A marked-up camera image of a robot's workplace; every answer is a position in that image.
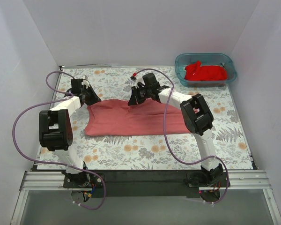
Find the pink t shirt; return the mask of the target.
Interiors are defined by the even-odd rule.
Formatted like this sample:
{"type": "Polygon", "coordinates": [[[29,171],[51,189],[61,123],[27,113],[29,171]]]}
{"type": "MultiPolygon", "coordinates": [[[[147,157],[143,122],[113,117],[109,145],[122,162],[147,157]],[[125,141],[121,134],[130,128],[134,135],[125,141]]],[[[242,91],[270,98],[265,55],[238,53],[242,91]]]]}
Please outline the pink t shirt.
{"type": "Polygon", "coordinates": [[[87,107],[87,136],[162,135],[165,104],[147,99],[140,105],[110,99],[87,107]]]}

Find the red t shirt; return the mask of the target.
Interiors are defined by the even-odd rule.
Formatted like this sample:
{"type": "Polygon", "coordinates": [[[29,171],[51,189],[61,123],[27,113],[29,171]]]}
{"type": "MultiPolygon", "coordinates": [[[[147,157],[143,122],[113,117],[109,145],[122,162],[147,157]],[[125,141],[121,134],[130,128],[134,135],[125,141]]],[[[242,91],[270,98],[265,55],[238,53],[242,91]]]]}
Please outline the red t shirt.
{"type": "Polygon", "coordinates": [[[200,61],[185,67],[188,81],[223,81],[227,79],[226,70],[218,65],[202,65],[200,61]]]}

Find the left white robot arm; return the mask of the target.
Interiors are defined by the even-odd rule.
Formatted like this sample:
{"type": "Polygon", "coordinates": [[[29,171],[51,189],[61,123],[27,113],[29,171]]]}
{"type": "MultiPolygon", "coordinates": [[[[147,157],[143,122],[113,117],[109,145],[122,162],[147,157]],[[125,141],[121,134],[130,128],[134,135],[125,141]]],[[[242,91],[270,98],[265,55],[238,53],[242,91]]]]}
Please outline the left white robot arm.
{"type": "Polygon", "coordinates": [[[63,101],[47,111],[39,113],[39,140],[66,167],[65,176],[79,187],[90,183],[87,166],[72,147],[73,131],[70,116],[83,105],[101,102],[92,86],[85,78],[72,79],[71,88],[63,101]]]}

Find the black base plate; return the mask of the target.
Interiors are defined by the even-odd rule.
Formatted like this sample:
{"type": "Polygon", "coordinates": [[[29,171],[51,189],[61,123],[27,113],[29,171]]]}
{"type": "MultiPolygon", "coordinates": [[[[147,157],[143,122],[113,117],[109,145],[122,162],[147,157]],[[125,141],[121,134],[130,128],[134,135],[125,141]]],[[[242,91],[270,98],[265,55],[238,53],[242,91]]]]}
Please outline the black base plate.
{"type": "Polygon", "coordinates": [[[227,173],[210,179],[201,170],[96,170],[99,176],[90,174],[87,187],[80,187],[73,182],[66,172],[63,187],[80,191],[95,188],[93,198],[103,197],[105,182],[107,197],[157,197],[185,196],[200,198],[200,188],[213,190],[216,194],[220,188],[230,185],[227,173]]]}

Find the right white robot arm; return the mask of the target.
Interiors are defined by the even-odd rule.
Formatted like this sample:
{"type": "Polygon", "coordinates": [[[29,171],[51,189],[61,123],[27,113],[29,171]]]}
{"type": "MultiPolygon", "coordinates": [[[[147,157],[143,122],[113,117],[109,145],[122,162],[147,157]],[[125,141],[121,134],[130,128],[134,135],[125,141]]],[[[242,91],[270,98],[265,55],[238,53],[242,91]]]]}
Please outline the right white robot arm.
{"type": "Polygon", "coordinates": [[[137,78],[134,73],[130,79],[133,81],[132,93],[128,105],[139,105],[146,99],[152,99],[164,104],[167,109],[173,106],[182,113],[184,124],[188,131],[194,135],[201,159],[201,172],[199,177],[207,186],[219,185],[223,176],[223,162],[216,156],[212,139],[214,117],[201,94],[188,96],[174,90],[174,86],[160,85],[154,73],[145,74],[137,78]]]}

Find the teal plastic bin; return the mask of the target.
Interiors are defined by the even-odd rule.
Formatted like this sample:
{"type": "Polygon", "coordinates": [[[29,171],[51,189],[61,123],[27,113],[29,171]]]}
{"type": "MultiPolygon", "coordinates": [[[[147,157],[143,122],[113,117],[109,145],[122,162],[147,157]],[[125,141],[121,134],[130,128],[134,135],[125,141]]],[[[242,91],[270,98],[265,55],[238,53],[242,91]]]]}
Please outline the teal plastic bin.
{"type": "Polygon", "coordinates": [[[183,53],[176,57],[175,73],[180,83],[185,87],[216,87],[223,86],[237,77],[232,59],[222,53],[183,53]],[[188,81],[186,80],[185,67],[200,61],[202,65],[218,65],[223,67],[227,72],[227,79],[223,81],[188,81]]]}

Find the floral table mat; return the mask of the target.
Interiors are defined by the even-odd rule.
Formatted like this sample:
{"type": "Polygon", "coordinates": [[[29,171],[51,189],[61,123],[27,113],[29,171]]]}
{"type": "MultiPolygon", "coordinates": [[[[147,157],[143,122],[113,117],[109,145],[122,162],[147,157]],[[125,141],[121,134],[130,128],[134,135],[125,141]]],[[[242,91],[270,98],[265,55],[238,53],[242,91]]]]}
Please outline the floral table mat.
{"type": "MultiPolygon", "coordinates": [[[[128,100],[131,95],[130,76],[140,67],[67,67],[59,79],[58,89],[70,88],[70,78],[88,77],[94,91],[102,100],[128,100]]],[[[252,169],[252,159],[237,110],[227,85],[211,88],[184,87],[172,66],[157,67],[154,71],[161,85],[174,85],[175,90],[188,95],[201,94],[214,116],[213,142],[216,154],[230,170],[252,169]]],[[[148,136],[88,137],[84,129],[89,121],[86,107],[71,116],[74,141],[72,147],[90,170],[182,170],[188,162],[200,169],[200,158],[192,134],[148,136]]]]}

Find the aluminium frame rail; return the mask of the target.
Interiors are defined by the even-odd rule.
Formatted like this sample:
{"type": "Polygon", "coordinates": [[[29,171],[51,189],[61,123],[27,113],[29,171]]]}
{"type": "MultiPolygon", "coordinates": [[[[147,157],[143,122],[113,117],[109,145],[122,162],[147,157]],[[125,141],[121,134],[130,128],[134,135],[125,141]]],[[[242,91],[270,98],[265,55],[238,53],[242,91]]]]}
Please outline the aluminium frame rail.
{"type": "MultiPolygon", "coordinates": [[[[261,189],[266,198],[266,203],[273,223],[275,225],[281,225],[281,216],[276,205],[272,185],[266,171],[230,170],[229,181],[230,189],[261,189]]],[[[12,225],[20,224],[28,193],[32,190],[78,191],[79,187],[70,185],[61,171],[25,172],[20,186],[20,194],[11,220],[12,225]]]]}

